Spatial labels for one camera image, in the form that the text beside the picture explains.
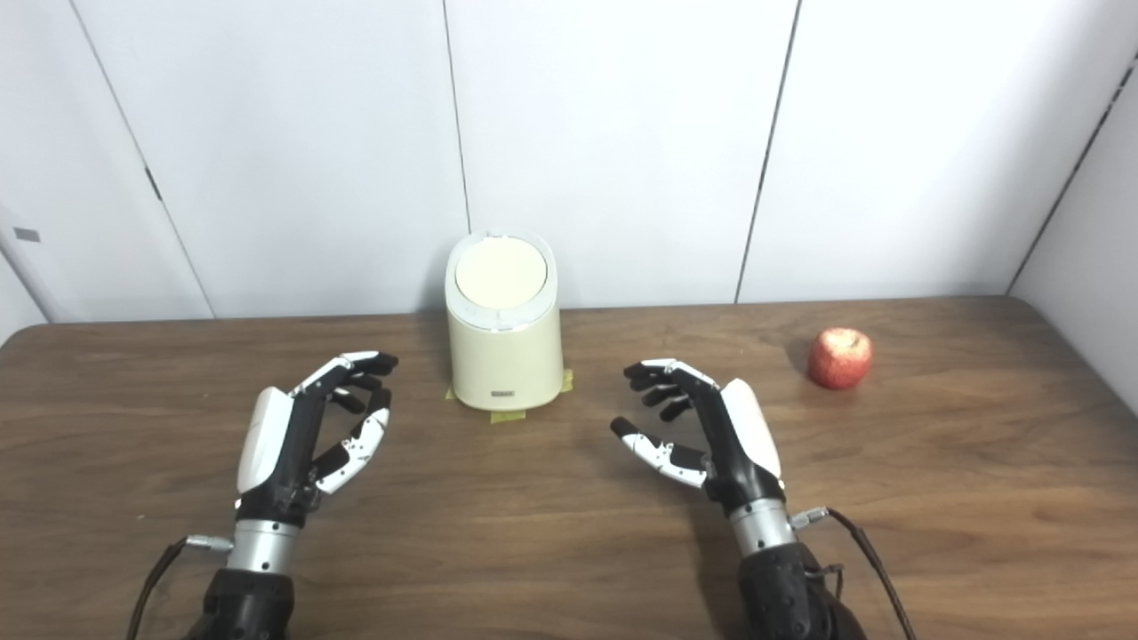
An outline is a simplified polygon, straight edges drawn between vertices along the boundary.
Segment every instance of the yellow tape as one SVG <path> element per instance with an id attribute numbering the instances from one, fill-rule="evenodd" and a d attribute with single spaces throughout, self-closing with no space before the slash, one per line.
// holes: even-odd
<path id="1" fill-rule="evenodd" d="M 490 411 L 490 424 L 511 422 L 513 420 L 525 420 L 525 411 Z"/>

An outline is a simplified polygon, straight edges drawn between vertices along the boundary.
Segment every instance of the black cable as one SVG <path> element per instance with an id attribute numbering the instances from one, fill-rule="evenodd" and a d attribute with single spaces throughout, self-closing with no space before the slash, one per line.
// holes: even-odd
<path id="1" fill-rule="evenodd" d="M 166 547 L 158 561 L 155 563 L 154 568 L 150 569 L 150 575 L 146 576 L 146 582 L 142 583 L 142 592 L 139 593 L 139 600 L 134 604 L 134 613 L 131 614 L 131 624 L 126 627 L 126 640 L 134 640 L 139 634 L 139 624 L 142 623 L 142 609 L 146 608 L 146 601 L 150 598 L 150 591 L 162 580 L 162 574 L 166 573 L 170 565 L 174 564 L 174 558 L 182 552 L 182 548 L 184 547 L 184 538 Z"/>
<path id="2" fill-rule="evenodd" d="M 905 606 L 901 605 L 901 599 L 897 596 L 897 590 L 893 589 L 893 583 L 889 580 L 889 574 L 885 573 L 885 565 L 881 561 L 873 544 L 869 543 L 869 538 L 865 534 L 865 531 L 843 516 L 841 511 L 828 507 L 826 507 L 826 510 L 830 511 L 830 515 L 835 520 L 849 530 L 850 535 L 853 536 L 853 542 L 857 542 L 858 548 L 865 553 L 865 559 L 869 560 L 869 566 L 873 567 L 873 571 L 877 572 L 877 577 L 881 579 L 881 584 L 885 588 L 885 593 L 889 596 L 889 601 L 893 605 L 893 612 L 897 613 L 897 621 L 901 623 L 901 629 L 905 630 L 905 638 L 907 640 L 916 640 L 917 635 L 913 632 L 913 624 L 909 623 L 909 616 L 905 613 Z"/>

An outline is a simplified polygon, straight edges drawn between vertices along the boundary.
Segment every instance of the white fingertip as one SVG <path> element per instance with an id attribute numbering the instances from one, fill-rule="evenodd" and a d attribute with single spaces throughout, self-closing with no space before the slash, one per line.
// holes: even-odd
<path id="1" fill-rule="evenodd" d="M 731 424 L 735 427 L 735 436 L 743 446 L 743 452 L 751 462 L 770 471 L 776 478 L 782 477 L 782 462 L 778 460 L 778 449 L 770 435 L 770 427 L 762 416 L 759 400 L 750 385 L 735 378 L 720 392 L 723 403 L 727 408 Z"/>
<path id="2" fill-rule="evenodd" d="M 379 355 L 378 351 L 353 351 L 351 353 L 341 353 L 340 358 L 349 362 L 360 362 L 361 360 L 371 360 Z"/>
<path id="3" fill-rule="evenodd" d="M 694 367 L 691 367 L 690 364 L 687 364 L 685 362 L 681 362 L 678 360 L 674 361 L 670 366 L 668 366 L 667 368 L 665 368 L 663 372 L 665 374 L 670 374 L 670 372 L 676 371 L 676 370 L 686 371 L 687 374 L 690 374 L 690 375 L 692 375 L 692 376 L 694 376 L 694 377 L 703 380 L 704 383 L 714 386 L 715 388 L 719 388 L 719 385 L 715 384 L 715 380 L 712 380 L 710 377 L 708 377 L 707 375 L 704 375 L 702 371 L 695 369 Z"/>
<path id="4" fill-rule="evenodd" d="M 289 393 L 289 395 L 291 395 L 292 397 L 300 395 L 302 393 L 307 391 L 311 385 L 314 385 L 316 380 L 323 378 L 324 375 L 327 375 L 329 371 L 331 371 L 337 367 L 344 367 L 345 369 L 351 370 L 352 361 L 348 360 L 347 358 L 344 358 L 343 355 L 329 360 L 328 362 L 324 363 L 323 367 L 316 369 L 315 372 L 305 378 L 303 383 L 296 385 L 296 387 Z"/>
<path id="5" fill-rule="evenodd" d="M 653 369 L 667 369 L 675 361 L 675 358 L 655 358 L 653 360 L 641 360 L 641 364 Z"/>

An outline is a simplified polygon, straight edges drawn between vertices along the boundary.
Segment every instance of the white wall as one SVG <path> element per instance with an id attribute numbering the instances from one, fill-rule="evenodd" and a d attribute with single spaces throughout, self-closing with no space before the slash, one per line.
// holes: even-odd
<path id="1" fill-rule="evenodd" d="M 447 6 L 473 227 L 564 306 L 732 302 L 794 1 Z"/>
<path id="2" fill-rule="evenodd" d="M 1001 293 L 1138 49 L 1129 0 L 806 0 L 754 212 L 793 0 L 75 3 L 0 3 L 53 320 L 437 305 L 468 204 L 567 307 Z"/>
<path id="3" fill-rule="evenodd" d="M 43 314 L 8 261 L 0 256 L 0 345 L 24 327 L 40 322 L 43 322 Z"/>
<path id="4" fill-rule="evenodd" d="M 1138 411 L 1138 81 L 1131 79 L 1012 294 Z"/>
<path id="5" fill-rule="evenodd" d="M 76 5 L 217 315 L 442 300 L 467 215 L 440 2 Z"/>
<path id="6" fill-rule="evenodd" d="M 209 315 L 63 0 L 0 2 L 0 244 L 51 320 Z"/>
<path id="7" fill-rule="evenodd" d="M 740 300 L 1004 293 L 1136 49 L 1129 0 L 805 1 Z"/>

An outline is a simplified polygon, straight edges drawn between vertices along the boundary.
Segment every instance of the robotic hand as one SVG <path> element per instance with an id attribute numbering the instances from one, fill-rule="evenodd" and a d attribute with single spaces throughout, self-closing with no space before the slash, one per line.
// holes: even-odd
<path id="1" fill-rule="evenodd" d="M 670 422 L 693 408 L 699 416 L 710 454 L 666 443 L 622 417 L 616 418 L 611 427 L 633 453 L 660 474 L 702 487 L 723 507 L 743 556 L 737 580 L 751 638 L 864 640 L 853 614 L 826 589 L 825 575 L 838 573 L 841 594 L 842 567 L 820 566 L 794 533 L 827 515 L 847 525 L 859 545 L 864 532 L 825 508 L 794 517 L 786 515 L 778 451 L 751 387 L 734 379 L 720 388 L 692 367 L 668 359 L 637 362 L 625 369 L 625 377 L 633 391 L 648 392 L 643 396 L 645 405 L 668 401 L 660 411 L 663 421 Z M 893 599 L 896 592 L 883 569 L 879 574 Z M 899 601 L 894 600 L 894 607 Z M 909 633 L 908 621 L 902 624 Z"/>
<path id="2" fill-rule="evenodd" d="M 133 638 L 146 596 L 181 545 L 228 552 L 206 591 L 193 640 L 278 640 L 292 614 L 292 547 L 305 518 L 325 494 L 335 493 L 368 463 L 390 413 L 391 392 L 377 376 L 398 360 L 378 351 L 333 358 L 289 393 L 269 387 L 257 397 L 237 475 L 237 530 L 232 542 L 191 535 L 173 545 L 147 579 L 131 620 Z M 371 393 L 366 404 L 345 387 Z M 363 419 L 348 436 L 313 459 L 324 407 L 333 402 Z"/>

